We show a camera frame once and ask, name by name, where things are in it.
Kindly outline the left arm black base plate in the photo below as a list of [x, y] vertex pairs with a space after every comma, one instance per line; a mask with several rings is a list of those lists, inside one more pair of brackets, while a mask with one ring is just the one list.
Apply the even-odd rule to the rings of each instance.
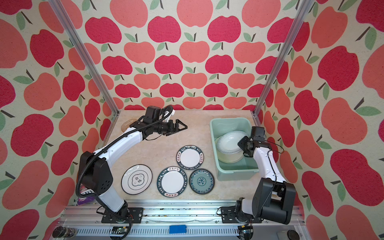
[[[143, 208], [128, 208], [129, 213], [126, 218], [131, 218], [133, 224], [140, 224], [143, 217]], [[113, 214], [105, 211], [101, 222], [103, 224], [128, 224], [129, 222], [121, 218], [117, 218]]]

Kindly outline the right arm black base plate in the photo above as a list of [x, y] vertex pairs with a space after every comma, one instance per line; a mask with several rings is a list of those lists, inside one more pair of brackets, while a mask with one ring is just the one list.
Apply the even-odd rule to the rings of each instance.
[[221, 217], [223, 224], [259, 224], [262, 221], [258, 221], [254, 216], [245, 214], [241, 210], [236, 210], [235, 206], [220, 207], [217, 210], [217, 215]]

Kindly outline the white fluted plate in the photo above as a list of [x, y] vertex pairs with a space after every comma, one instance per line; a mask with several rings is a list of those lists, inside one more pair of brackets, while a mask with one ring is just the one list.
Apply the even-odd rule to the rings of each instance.
[[234, 154], [241, 150], [238, 142], [247, 137], [248, 134], [244, 131], [231, 131], [219, 137], [216, 142], [217, 149], [223, 154]]

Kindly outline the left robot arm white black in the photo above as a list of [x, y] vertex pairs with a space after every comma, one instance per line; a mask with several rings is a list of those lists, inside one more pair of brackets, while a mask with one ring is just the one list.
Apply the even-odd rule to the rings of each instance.
[[150, 106], [145, 115], [129, 125], [122, 135], [108, 145], [91, 153], [84, 152], [80, 158], [75, 193], [78, 198], [94, 197], [110, 214], [128, 220], [128, 204], [113, 187], [112, 166], [134, 145], [151, 134], [170, 136], [186, 130], [188, 126], [181, 120], [171, 120], [175, 114], [173, 106], [165, 108]]

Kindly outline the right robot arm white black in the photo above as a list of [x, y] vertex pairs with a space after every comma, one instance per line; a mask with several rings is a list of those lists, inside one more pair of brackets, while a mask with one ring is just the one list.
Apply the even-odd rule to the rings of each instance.
[[243, 155], [256, 161], [262, 177], [252, 199], [237, 201], [235, 219], [241, 224], [268, 220], [287, 225], [291, 221], [296, 189], [278, 170], [273, 148], [264, 135], [264, 128], [252, 127], [251, 135], [238, 142]]

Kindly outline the mint green plastic bin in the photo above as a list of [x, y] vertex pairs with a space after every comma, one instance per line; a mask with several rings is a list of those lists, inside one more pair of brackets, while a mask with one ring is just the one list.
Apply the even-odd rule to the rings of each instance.
[[240, 181], [249, 180], [259, 172], [256, 161], [241, 155], [236, 163], [224, 163], [219, 159], [219, 151], [216, 147], [216, 140], [231, 131], [244, 131], [251, 133], [252, 124], [246, 118], [216, 118], [210, 121], [211, 140], [214, 151], [214, 158], [217, 169], [217, 180], [219, 181]]

